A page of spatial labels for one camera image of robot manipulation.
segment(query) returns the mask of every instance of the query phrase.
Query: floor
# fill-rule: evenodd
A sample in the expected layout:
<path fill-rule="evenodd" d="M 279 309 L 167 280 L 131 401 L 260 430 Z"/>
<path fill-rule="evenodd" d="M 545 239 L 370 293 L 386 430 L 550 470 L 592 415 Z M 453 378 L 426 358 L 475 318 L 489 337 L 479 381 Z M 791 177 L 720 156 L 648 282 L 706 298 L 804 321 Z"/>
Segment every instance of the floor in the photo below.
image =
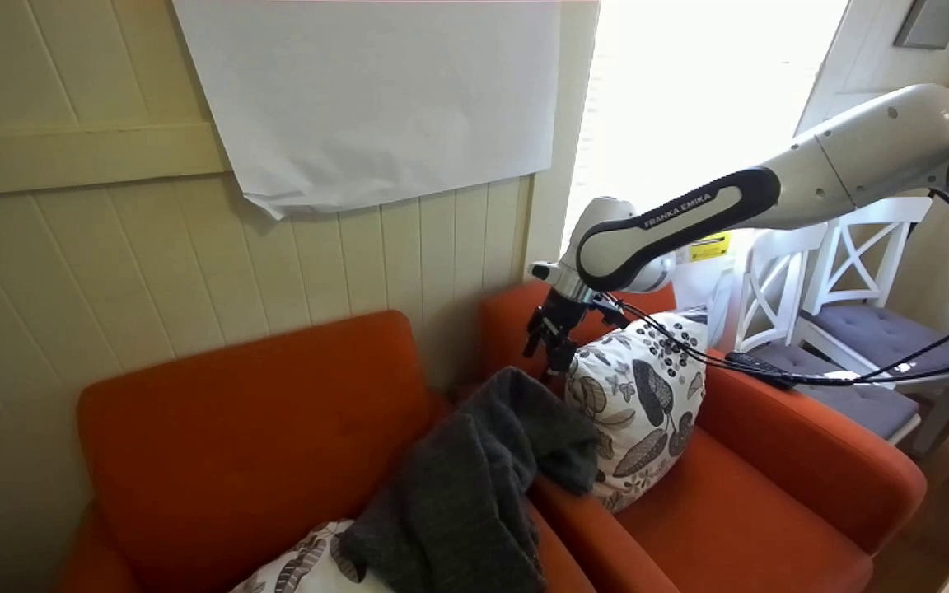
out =
<path fill-rule="evenodd" d="M 869 593 L 935 593 L 949 577 L 949 481 L 882 549 Z"/>

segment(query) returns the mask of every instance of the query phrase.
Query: patterned pillow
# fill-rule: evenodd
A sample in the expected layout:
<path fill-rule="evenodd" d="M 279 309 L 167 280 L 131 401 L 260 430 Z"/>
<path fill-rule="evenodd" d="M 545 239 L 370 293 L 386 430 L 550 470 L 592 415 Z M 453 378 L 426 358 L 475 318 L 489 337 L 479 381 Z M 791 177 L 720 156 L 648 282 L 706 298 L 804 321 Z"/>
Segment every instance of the patterned pillow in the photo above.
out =
<path fill-rule="evenodd" d="M 324 525 L 231 593 L 388 593 L 377 573 L 355 577 L 348 565 L 335 561 L 335 541 L 348 525 L 354 520 Z"/>
<path fill-rule="evenodd" d="M 701 322 L 656 313 L 572 352 L 562 399 L 601 430 L 592 496 L 609 511 L 643 499 L 692 440 L 706 397 L 706 365 L 668 337 L 692 348 L 707 345 Z"/>

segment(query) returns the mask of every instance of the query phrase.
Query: window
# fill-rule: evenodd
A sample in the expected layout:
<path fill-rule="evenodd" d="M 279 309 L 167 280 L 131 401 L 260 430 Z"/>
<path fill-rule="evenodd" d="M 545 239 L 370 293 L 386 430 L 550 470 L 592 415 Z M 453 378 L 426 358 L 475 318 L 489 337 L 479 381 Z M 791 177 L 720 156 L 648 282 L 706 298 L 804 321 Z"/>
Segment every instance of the window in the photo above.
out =
<path fill-rule="evenodd" d="M 616 195 L 647 210 L 795 134 L 843 0 L 602 0 L 566 235 Z"/>

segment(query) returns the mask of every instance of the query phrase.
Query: white robotic arm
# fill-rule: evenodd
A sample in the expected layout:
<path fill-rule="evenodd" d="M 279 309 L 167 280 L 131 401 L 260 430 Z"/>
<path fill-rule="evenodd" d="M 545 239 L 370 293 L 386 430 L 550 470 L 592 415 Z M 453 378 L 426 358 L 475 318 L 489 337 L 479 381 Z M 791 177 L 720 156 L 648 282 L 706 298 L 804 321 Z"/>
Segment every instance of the white robotic arm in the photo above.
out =
<path fill-rule="evenodd" d="M 804 228 L 857 210 L 905 187 L 949 202 L 949 90 L 905 85 L 865 101 L 757 167 L 716 177 L 676 202 L 632 215 L 598 199 L 550 269 L 550 298 L 535 313 L 528 352 L 546 342 L 562 369 L 566 337 L 602 291 L 662 288 L 673 250 L 725 228 Z"/>

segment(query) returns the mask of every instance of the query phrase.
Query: dark gray blanket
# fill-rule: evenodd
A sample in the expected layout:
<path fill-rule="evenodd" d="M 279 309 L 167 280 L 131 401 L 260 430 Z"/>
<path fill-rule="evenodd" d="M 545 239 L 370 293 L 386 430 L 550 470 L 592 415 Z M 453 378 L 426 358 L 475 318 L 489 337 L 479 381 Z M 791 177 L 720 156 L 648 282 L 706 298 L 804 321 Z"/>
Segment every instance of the dark gray blanket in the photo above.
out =
<path fill-rule="evenodd" d="M 489 378 L 406 458 L 339 541 L 399 593 L 545 591 L 528 520 L 538 470 L 572 496 L 598 476 L 586 415 L 519 369 Z"/>

